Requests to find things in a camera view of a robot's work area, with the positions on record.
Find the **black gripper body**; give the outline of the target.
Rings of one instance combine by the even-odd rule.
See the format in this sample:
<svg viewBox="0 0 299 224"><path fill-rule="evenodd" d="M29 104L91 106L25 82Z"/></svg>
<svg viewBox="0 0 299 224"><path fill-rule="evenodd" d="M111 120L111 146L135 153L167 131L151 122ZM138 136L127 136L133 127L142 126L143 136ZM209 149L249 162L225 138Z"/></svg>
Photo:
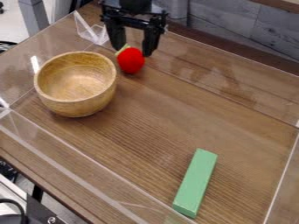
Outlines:
<svg viewBox="0 0 299 224"><path fill-rule="evenodd" d="M102 21L113 32L127 27L165 33L167 11L154 0L103 0Z"/></svg>

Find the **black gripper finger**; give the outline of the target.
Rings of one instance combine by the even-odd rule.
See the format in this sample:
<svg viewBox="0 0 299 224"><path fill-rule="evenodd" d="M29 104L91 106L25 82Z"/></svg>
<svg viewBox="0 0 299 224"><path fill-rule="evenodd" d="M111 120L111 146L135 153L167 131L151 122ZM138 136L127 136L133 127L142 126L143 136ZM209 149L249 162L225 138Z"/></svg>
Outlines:
<svg viewBox="0 0 299 224"><path fill-rule="evenodd" d="M119 51L127 43L126 28L115 21L107 23L107 34L114 48Z"/></svg>
<svg viewBox="0 0 299 224"><path fill-rule="evenodd" d="M162 29L159 26L149 26L145 29L143 55L150 57L159 46Z"/></svg>

